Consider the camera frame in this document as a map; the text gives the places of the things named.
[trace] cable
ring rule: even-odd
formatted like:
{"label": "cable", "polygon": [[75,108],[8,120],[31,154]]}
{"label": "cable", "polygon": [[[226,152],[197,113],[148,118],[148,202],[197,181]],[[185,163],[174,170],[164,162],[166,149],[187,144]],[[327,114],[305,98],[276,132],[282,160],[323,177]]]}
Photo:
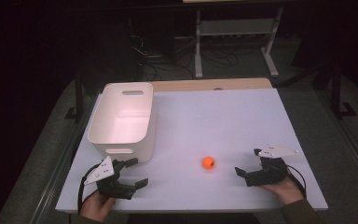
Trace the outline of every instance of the cable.
{"label": "cable", "polygon": [[145,56],[146,58],[149,57],[149,53],[146,50],[143,50],[143,48],[144,48],[144,40],[138,35],[132,35],[131,37],[135,37],[135,39],[139,39],[141,41],[141,46],[137,47],[136,46],[136,40],[134,40],[135,41],[135,43],[134,43],[135,46],[132,46],[131,48],[136,50],[142,56]]}
{"label": "cable", "polygon": [[86,172],[86,174],[81,178],[79,192],[77,194],[77,213],[80,214],[81,207],[83,206],[83,190],[84,190],[84,182],[87,180],[87,176],[96,169],[100,164],[96,164],[89,168],[89,170]]}
{"label": "cable", "polygon": [[[247,54],[253,53],[256,50],[260,50],[260,48],[262,46],[264,46],[264,44],[259,45],[259,46],[255,47],[254,49],[251,49],[251,50],[246,51],[244,53],[239,53],[238,50],[239,50],[239,48],[241,47],[242,44],[243,44],[243,42],[240,42],[240,44],[238,44],[237,46],[234,47],[234,50],[228,50],[228,46],[225,45],[225,43],[223,43],[222,40],[220,40],[220,45],[225,49],[220,49],[218,51],[211,50],[211,53],[214,56],[214,58],[208,56],[205,53],[202,53],[201,56],[203,57],[203,59],[204,59],[204,61],[206,63],[208,63],[209,65],[211,65],[213,67],[216,67],[216,68],[229,68],[230,66],[238,65],[240,63],[240,61],[239,61],[237,56],[247,55]],[[209,45],[211,47],[213,46],[211,41],[209,41],[207,43],[207,45]]]}
{"label": "cable", "polygon": [[307,190],[307,183],[305,182],[305,178],[304,176],[293,166],[287,165],[287,167],[292,168],[293,170],[295,170],[302,178],[303,182],[304,182],[304,190]]}
{"label": "cable", "polygon": [[148,81],[148,76],[147,76],[147,75],[154,75],[153,78],[151,79],[151,81],[156,80],[156,77],[159,77],[159,79],[162,81],[162,77],[157,74],[157,70],[156,70],[156,68],[155,68],[153,65],[151,65],[151,64],[149,64],[149,63],[145,63],[144,65],[149,66],[149,67],[151,67],[151,68],[154,70],[154,74],[144,73],[144,74],[146,75],[146,80],[147,80],[147,81]]}
{"label": "cable", "polygon": [[[193,57],[190,57],[190,60],[186,63],[186,65],[181,65],[181,64],[178,64],[178,63],[149,63],[148,65],[151,66],[151,67],[154,67],[156,69],[159,69],[159,70],[162,70],[162,71],[168,71],[168,72],[170,72],[170,71],[179,71],[179,70],[185,69],[191,75],[191,79],[194,79],[193,72],[190,69],[188,69],[188,66],[191,64],[192,61],[193,61]],[[173,66],[178,66],[179,68],[166,69],[166,68],[155,66],[155,64],[173,65]]]}
{"label": "cable", "polygon": [[196,44],[196,38],[194,36],[191,37],[191,41],[186,44],[184,47],[181,47],[180,49],[177,49],[175,51],[175,53],[179,53],[180,51],[184,50],[184,49],[187,49],[187,48],[190,48],[191,46],[195,45]]}

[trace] black cable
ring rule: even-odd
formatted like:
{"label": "black cable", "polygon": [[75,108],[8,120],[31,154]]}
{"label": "black cable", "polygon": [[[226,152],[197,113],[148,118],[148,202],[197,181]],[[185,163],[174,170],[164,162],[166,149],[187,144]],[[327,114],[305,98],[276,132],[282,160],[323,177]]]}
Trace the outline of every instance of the black cable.
{"label": "black cable", "polygon": [[[192,61],[193,61],[193,54],[191,54],[190,60],[185,65],[181,65],[181,64],[178,64],[178,63],[149,63],[148,65],[153,67],[153,68],[155,68],[155,69],[159,69],[159,70],[167,71],[167,72],[179,71],[179,70],[185,69],[191,75],[191,79],[194,79],[193,72],[190,69],[188,69],[188,67],[190,66]],[[155,66],[155,64],[173,65],[173,66],[178,66],[179,68],[167,69],[167,68],[162,68],[162,67]]]}
{"label": "black cable", "polygon": [[307,190],[307,183],[305,182],[305,178],[304,176],[293,166],[287,165],[287,167],[292,168],[293,170],[295,170],[302,178],[303,182],[304,182],[304,190]]}
{"label": "black cable", "polygon": [[79,192],[77,194],[77,213],[80,214],[81,207],[83,206],[83,190],[84,190],[84,182],[87,180],[87,176],[96,169],[100,164],[96,164],[89,168],[89,170],[86,172],[86,174],[81,178],[80,186],[79,186]]}
{"label": "black cable", "polygon": [[[225,45],[225,43],[223,43],[223,40],[220,40],[220,44],[223,46],[223,48],[228,49],[228,46]],[[241,45],[243,44],[243,41],[240,42],[240,44],[236,45],[234,47],[234,50],[231,50],[229,53],[227,53],[227,55],[235,55],[235,52],[241,47]]]}
{"label": "black cable", "polygon": [[[212,53],[212,55],[216,58],[216,59],[226,59],[227,61],[228,61],[228,63],[229,63],[229,65],[230,66],[234,66],[234,65],[237,65],[237,64],[239,64],[239,62],[240,62],[240,60],[238,59],[238,57],[236,56],[236,55],[234,55],[234,54],[226,54],[226,55],[221,55],[220,53],[218,53],[217,51],[212,51],[211,52]],[[229,59],[230,57],[234,57],[234,63]]]}
{"label": "black cable", "polygon": [[[178,53],[177,57],[176,57],[176,61],[180,61],[182,58],[184,58],[187,54],[191,54],[191,56],[194,56],[195,52],[194,49],[190,49],[188,51],[183,52],[182,54]],[[193,58],[190,58],[190,61],[187,63],[187,66],[191,63],[191,61],[193,60]]]}
{"label": "black cable", "polygon": [[[226,64],[226,63],[219,62],[217,60],[214,60],[214,59],[208,57],[207,55],[205,55],[203,53],[201,53],[201,56],[204,59],[204,61],[206,63],[208,63],[210,66],[213,66],[213,67],[216,67],[216,68],[229,68],[231,66],[231,64]],[[213,64],[211,62],[221,64],[222,66],[215,65],[215,64]]]}
{"label": "black cable", "polygon": [[191,41],[190,41],[188,44],[186,44],[186,45],[184,45],[183,47],[177,49],[177,50],[175,51],[175,53],[176,53],[176,54],[179,54],[181,51],[184,51],[184,50],[186,50],[186,49],[187,49],[187,51],[185,51],[185,53],[189,53],[190,51],[194,51],[194,49],[192,49],[191,47],[194,47],[195,45],[196,45],[196,38],[195,38],[195,37],[192,37],[192,38],[191,38]]}
{"label": "black cable", "polygon": [[159,79],[162,81],[162,76],[157,74],[157,70],[153,65],[151,65],[149,63],[145,63],[144,65],[151,67],[153,69],[153,71],[154,71],[154,74],[147,74],[147,73],[144,72],[144,74],[146,75],[146,80],[147,81],[149,79],[149,77],[147,75],[153,75],[153,78],[150,81],[155,81],[156,77],[159,77]]}

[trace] storage bin handle cutout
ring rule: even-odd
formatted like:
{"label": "storage bin handle cutout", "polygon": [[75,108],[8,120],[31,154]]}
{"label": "storage bin handle cutout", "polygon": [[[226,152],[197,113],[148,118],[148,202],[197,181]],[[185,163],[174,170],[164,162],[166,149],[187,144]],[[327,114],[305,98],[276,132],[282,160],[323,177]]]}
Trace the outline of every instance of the storage bin handle cutout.
{"label": "storage bin handle cutout", "polygon": [[145,93],[143,91],[123,91],[122,92],[123,95],[129,95],[129,96],[142,96]]}
{"label": "storage bin handle cutout", "polygon": [[106,153],[108,154],[132,154],[133,151],[132,149],[129,148],[114,148],[114,149],[106,149],[105,150]]}

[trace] sleeve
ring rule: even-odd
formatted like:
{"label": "sleeve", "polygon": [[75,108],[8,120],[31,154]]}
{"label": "sleeve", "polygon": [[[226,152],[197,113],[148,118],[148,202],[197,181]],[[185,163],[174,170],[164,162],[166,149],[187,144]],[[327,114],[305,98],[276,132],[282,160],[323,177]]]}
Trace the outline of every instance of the sleeve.
{"label": "sleeve", "polygon": [[306,199],[287,204],[281,212],[287,224],[326,224]]}
{"label": "sleeve", "polygon": [[86,217],[77,217],[75,224],[102,224],[102,222],[94,221]]}

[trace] metal frame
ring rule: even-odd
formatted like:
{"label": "metal frame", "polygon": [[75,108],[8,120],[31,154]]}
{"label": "metal frame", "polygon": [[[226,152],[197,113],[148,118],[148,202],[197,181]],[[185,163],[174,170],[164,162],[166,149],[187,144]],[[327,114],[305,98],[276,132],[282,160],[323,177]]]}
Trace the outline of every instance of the metal frame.
{"label": "metal frame", "polygon": [[233,21],[207,21],[202,23],[200,19],[200,11],[197,11],[196,21],[196,54],[194,56],[196,78],[202,78],[202,62],[200,57],[200,37],[202,35],[250,35],[250,34],[269,34],[269,40],[265,47],[262,47],[261,53],[267,64],[267,68],[272,77],[278,77],[279,73],[273,62],[270,52],[275,36],[278,31],[279,23],[281,21],[283,7],[279,7],[273,20],[268,23],[269,29],[265,31],[263,26],[266,26],[266,19],[254,20],[238,20],[238,24],[242,23],[243,26],[238,29],[231,29],[227,31],[227,25]]}

